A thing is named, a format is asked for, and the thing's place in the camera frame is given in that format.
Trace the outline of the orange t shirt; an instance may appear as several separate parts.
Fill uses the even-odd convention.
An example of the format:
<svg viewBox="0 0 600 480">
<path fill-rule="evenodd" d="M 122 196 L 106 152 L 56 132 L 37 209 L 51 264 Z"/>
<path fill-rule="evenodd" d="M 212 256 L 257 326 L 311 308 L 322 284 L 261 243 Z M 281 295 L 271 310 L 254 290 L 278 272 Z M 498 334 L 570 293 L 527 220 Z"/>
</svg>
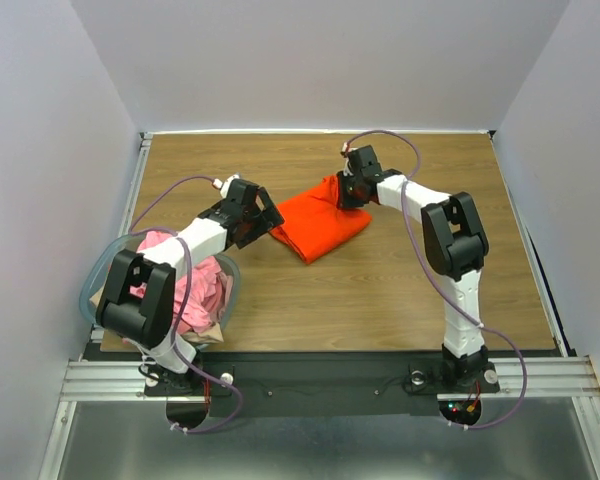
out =
<svg viewBox="0 0 600 480">
<path fill-rule="evenodd" d="M 364 210 L 338 208 L 336 175 L 278 205 L 284 222 L 270 235 L 289 247 L 309 265 L 353 239 L 366 229 L 372 217 Z"/>
</svg>

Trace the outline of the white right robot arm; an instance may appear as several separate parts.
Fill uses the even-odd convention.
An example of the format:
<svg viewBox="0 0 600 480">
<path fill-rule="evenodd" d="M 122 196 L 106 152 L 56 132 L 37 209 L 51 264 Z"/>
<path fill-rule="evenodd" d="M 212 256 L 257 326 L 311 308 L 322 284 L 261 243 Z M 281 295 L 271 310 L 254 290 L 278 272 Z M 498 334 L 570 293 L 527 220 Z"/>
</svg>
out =
<svg viewBox="0 0 600 480">
<path fill-rule="evenodd" d="M 342 147 L 338 208 L 369 203 L 403 214 L 418 262 L 444 301 L 439 378 L 452 390 L 471 384 L 488 363 L 480 320 L 479 283 L 489 243 L 473 198 L 432 190 L 381 167 L 372 146 Z"/>
</svg>

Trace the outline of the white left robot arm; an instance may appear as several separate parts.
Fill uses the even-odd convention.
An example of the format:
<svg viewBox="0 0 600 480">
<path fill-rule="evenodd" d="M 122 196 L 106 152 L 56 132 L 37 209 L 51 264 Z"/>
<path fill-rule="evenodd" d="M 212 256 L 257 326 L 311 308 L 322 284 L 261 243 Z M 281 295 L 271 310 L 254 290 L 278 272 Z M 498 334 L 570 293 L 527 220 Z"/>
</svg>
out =
<svg viewBox="0 0 600 480">
<path fill-rule="evenodd" d="M 183 230 L 141 251 L 123 249 L 110 263 L 95 310 L 95 323 L 128 339 L 168 370 L 179 393 L 195 392 L 202 378 L 224 388 L 231 384 L 194 363 L 196 348 L 177 332 L 184 310 L 173 311 L 177 281 L 192 286 L 192 270 L 230 247 L 243 248 L 284 219 L 265 187 L 234 175 L 216 187 L 221 199 Z"/>
</svg>

